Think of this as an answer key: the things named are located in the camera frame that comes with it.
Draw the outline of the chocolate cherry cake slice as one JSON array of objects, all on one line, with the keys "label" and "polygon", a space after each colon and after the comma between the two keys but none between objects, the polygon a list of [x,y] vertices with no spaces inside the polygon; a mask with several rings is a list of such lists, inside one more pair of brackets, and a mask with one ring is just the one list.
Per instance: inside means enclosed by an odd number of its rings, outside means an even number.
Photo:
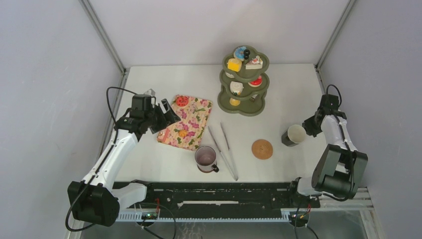
[{"label": "chocolate cherry cake slice", "polygon": [[252,101],[252,102],[254,102],[255,100],[256,100],[256,98],[258,97],[258,95],[257,94],[255,94],[255,95],[253,95],[249,100],[250,101]]}]

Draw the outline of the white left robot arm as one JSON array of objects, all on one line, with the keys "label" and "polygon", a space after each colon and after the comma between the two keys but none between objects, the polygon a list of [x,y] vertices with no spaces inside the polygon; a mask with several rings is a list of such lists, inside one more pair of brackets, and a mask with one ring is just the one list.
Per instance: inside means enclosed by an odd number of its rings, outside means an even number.
[{"label": "white left robot arm", "polygon": [[94,225],[110,227],[122,209],[136,203],[148,208],[155,203],[155,193],[142,183],[131,182],[120,189],[113,185],[124,161],[144,134],[148,131],[156,134],[181,120],[167,99],[157,102],[152,89],[144,94],[133,93],[125,113],[119,119],[111,118],[114,127],[105,150],[81,181],[68,186],[70,208],[65,226],[71,232],[78,229],[70,227],[70,217],[87,222],[87,229]]}]

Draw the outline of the red glazed flower donut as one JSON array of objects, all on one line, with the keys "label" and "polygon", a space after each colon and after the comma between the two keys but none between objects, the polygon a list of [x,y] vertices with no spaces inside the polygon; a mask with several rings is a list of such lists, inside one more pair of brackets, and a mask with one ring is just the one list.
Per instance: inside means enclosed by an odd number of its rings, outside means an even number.
[{"label": "red glazed flower donut", "polygon": [[262,84],[262,76],[260,75],[256,80],[248,82],[251,87],[259,87]]}]

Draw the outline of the triangular fruit cake slice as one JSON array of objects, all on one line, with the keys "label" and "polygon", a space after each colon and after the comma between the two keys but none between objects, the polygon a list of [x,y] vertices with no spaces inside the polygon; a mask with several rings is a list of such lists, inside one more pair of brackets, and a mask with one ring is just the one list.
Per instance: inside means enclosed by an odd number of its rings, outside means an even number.
[{"label": "triangular fruit cake slice", "polygon": [[257,55],[256,57],[250,59],[246,64],[245,64],[245,69],[246,70],[257,70],[257,69],[262,69],[263,67],[263,60],[262,58]]}]

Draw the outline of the yellow cream cake ball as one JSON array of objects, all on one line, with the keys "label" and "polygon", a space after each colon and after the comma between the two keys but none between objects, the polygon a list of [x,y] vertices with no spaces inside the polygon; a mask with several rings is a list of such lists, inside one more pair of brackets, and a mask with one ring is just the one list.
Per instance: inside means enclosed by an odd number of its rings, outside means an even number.
[{"label": "yellow cream cake ball", "polygon": [[236,100],[236,99],[233,99],[233,98],[230,98],[229,99],[229,103],[232,105],[232,106],[238,106],[238,105],[240,105],[240,103],[241,103],[241,101],[240,100]]}]

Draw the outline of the dark wooden coaster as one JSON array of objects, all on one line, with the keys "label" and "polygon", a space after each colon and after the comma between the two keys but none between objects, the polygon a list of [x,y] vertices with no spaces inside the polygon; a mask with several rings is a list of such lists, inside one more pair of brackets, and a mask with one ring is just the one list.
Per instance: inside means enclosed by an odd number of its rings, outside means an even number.
[{"label": "dark wooden coaster", "polygon": [[197,168],[202,172],[202,173],[211,173],[211,172],[215,172],[215,173],[218,173],[219,172],[219,168],[216,166],[216,167],[212,167],[211,168],[211,170],[208,170],[208,171],[205,171],[205,170],[202,170],[199,166],[197,166]]}]

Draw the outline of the floral dessert tray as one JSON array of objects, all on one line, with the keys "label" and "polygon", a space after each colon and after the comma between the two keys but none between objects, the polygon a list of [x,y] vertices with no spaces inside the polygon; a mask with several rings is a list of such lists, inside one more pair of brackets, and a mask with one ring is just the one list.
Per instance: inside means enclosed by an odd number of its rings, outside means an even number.
[{"label": "floral dessert tray", "polygon": [[189,104],[180,108],[176,106],[176,95],[171,102],[173,111],[181,118],[177,123],[167,127],[168,138],[163,143],[169,146],[195,151],[202,141],[208,119],[210,117],[213,102],[197,97],[189,97]]}]

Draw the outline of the yellow swirl roll cake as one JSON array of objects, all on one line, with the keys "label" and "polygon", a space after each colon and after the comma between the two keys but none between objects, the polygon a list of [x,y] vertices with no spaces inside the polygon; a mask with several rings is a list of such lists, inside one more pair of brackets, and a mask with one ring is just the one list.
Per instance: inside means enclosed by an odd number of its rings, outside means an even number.
[{"label": "yellow swirl roll cake", "polygon": [[228,70],[239,72],[242,67],[242,61],[238,58],[230,58],[227,61]]}]

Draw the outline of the dark cup white interior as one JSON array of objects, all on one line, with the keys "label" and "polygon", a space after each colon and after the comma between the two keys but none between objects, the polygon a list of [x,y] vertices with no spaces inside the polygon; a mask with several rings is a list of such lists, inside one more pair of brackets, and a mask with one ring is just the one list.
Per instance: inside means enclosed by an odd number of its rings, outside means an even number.
[{"label": "dark cup white interior", "polygon": [[305,141],[306,130],[298,124],[290,126],[282,135],[281,141],[285,146],[291,147]]}]

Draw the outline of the white chocolate-striped donut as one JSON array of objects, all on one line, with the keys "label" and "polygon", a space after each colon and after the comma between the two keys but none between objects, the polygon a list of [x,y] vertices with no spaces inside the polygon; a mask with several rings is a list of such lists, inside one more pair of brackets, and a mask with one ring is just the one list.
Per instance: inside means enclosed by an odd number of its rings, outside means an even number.
[{"label": "white chocolate-striped donut", "polygon": [[234,78],[234,76],[233,76],[232,74],[228,73],[228,72],[225,72],[225,74],[226,74],[226,76],[227,76],[227,77],[229,77],[229,78]]}]

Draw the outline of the purple mug black handle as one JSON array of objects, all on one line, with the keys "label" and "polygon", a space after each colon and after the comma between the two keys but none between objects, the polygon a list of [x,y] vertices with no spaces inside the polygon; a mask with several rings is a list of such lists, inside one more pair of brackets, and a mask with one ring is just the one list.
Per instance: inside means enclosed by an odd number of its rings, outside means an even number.
[{"label": "purple mug black handle", "polygon": [[211,170],[217,166],[216,152],[210,146],[201,146],[195,152],[195,162],[202,170]]}]

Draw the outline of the blue glazed donut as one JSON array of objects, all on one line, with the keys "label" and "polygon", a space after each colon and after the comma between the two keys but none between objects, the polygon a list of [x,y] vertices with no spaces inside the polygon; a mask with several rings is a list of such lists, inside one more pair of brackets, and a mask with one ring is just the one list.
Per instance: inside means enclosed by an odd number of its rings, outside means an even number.
[{"label": "blue glazed donut", "polygon": [[233,52],[233,57],[239,59],[240,61],[244,61],[244,51],[247,50],[246,46],[237,47]]}]

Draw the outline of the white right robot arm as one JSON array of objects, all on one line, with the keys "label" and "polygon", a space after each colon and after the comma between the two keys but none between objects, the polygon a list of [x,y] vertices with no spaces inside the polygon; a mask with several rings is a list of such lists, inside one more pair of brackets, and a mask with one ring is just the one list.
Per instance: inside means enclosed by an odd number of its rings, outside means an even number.
[{"label": "white right robot arm", "polygon": [[352,143],[346,115],[339,106],[338,96],[325,94],[314,116],[302,124],[309,136],[323,133],[327,145],[312,176],[298,177],[291,182],[287,196],[293,207],[301,207],[312,196],[324,195],[343,202],[354,198],[357,193],[368,156]]}]

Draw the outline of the silver metal tongs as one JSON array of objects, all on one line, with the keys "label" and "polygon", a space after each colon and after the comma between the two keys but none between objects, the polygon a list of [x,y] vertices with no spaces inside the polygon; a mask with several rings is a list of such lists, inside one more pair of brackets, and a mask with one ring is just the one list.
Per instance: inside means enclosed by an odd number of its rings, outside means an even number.
[{"label": "silver metal tongs", "polygon": [[212,138],[212,140],[214,142],[214,145],[217,148],[217,150],[218,150],[220,156],[222,157],[225,165],[227,166],[228,170],[230,171],[230,174],[231,174],[233,180],[234,181],[238,181],[238,179],[239,179],[238,178],[238,175],[237,175],[237,173],[235,173],[234,168],[231,166],[231,164],[229,163],[227,157],[224,155],[221,147],[219,146],[219,144],[218,144],[218,142],[217,142],[217,140],[216,140],[216,138],[214,136],[214,133],[212,131],[212,128],[209,125],[207,126],[207,128],[208,128],[209,134],[210,134],[210,136],[211,136],[211,138]]}]

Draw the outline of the white swirl roll cake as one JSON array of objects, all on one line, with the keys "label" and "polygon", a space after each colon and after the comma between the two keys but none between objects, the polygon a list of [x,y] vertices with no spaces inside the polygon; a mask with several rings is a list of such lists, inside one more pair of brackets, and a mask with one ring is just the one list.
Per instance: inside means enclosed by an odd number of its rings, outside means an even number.
[{"label": "white swirl roll cake", "polygon": [[236,82],[236,81],[230,82],[229,89],[233,95],[236,95],[236,96],[240,95],[243,91],[243,88],[244,86],[241,82]]}]

